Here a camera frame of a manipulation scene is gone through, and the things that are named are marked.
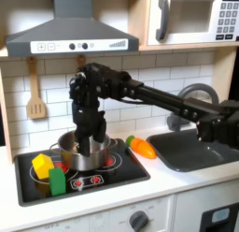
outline cooking pot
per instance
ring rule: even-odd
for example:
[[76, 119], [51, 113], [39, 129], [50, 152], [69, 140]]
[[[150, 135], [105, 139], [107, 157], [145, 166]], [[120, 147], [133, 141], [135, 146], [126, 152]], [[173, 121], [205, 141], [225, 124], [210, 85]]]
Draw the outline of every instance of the cooking pot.
[[63, 163], [66, 167], [78, 171], [87, 171], [94, 170], [105, 165], [105, 161], [108, 158], [110, 138], [105, 135], [105, 141], [103, 143], [99, 143], [95, 141], [93, 137], [90, 137], [90, 157], [77, 152], [75, 131], [70, 131], [62, 135], [59, 138], [58, 143], [52, 145], [50, 149], [52, 150], [52, 147], [55, 145], [58, 145]]

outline yellow toy block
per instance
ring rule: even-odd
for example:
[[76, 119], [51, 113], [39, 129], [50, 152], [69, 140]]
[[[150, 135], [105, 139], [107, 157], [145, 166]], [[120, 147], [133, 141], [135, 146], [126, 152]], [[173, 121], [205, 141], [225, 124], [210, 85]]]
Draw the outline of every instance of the yellow toy block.
[[35, 174], [40, 180], [49, 177], [49, 170], [54, 168], [51, 158], [43, 153], [39, 154], [32, 160]]

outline microwave keypad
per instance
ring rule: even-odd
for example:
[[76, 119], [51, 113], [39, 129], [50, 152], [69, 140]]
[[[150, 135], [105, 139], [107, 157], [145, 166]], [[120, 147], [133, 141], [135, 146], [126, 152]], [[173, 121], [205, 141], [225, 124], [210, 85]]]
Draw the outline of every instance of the microwave keypad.
[[239, 3], [225, 3], [220, 5], [216, 40], [231, 40], [235, 31]]

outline microwave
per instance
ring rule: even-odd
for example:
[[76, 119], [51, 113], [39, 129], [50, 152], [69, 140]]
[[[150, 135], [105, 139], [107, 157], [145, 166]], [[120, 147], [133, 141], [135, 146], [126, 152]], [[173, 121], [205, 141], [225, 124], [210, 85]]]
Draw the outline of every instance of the microwave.
[[148, 45], [239, 40], [239, 0], [150, 0]]

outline red burner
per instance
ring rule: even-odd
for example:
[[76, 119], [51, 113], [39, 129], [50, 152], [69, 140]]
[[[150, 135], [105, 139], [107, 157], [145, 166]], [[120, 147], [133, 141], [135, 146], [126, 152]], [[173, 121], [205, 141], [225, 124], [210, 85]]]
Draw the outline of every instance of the red burner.
[[100, 181], [100, 178], [97, 177], [97, 176], [95, 176], [95, 177], [93, 177], [93, 178], [91, 179], [91, 181], [92, 181], [93, 183], [98, 183], [98, 182]]
[[82, 182], [81, 181], [76, 181], [76, 186], [80, 186], [82, 184]]
[[105, 167], [110, 167], [115, 163], [115, 158], [112, 156], [109, 156], [107, 158], [107, 161], [105, 162]]
[[63, 173], [65, 173], [68, 169], [62, 162], [54, 162], [54, 165], [56, 168], [61, 168]]

